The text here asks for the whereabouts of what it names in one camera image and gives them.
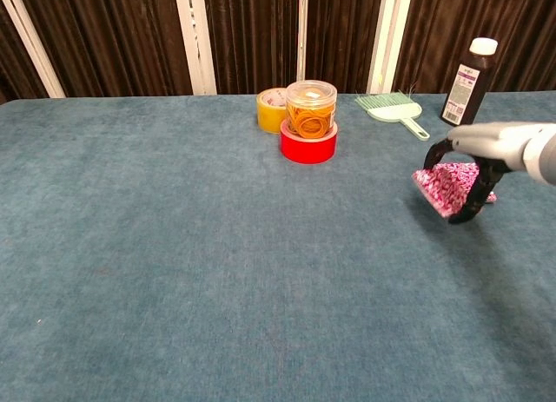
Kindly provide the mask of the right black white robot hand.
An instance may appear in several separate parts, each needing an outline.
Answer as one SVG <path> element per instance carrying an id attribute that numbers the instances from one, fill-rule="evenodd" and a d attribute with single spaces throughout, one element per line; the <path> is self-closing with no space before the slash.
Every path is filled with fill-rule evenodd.
<path id="1" fill-rule="evenodd" d="M 451 224 L 475 217 L 506 173 L 526 171 L 536 181 L 555 183 L 555 125 L 552 123 L 492 122 L 458 126 L 429 149 L 423 168 L 433 168 L 452 151 L 473 157 L 479 173 L 460 211 L 449 216 Z"/>

